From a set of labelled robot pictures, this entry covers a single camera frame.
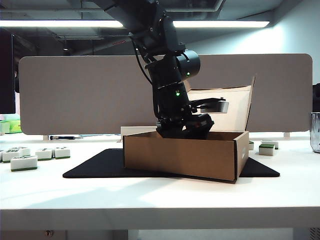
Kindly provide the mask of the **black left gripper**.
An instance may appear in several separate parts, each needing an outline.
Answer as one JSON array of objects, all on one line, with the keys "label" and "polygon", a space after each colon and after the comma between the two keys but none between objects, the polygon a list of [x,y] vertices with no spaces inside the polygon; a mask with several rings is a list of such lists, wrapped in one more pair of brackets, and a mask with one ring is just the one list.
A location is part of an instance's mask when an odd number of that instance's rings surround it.
[{"label": "black left gripper", "polygon": [[205,140],[213,125],[209,114],[192,114],[173,121],[161,119],[156,131],[163,138]]}]

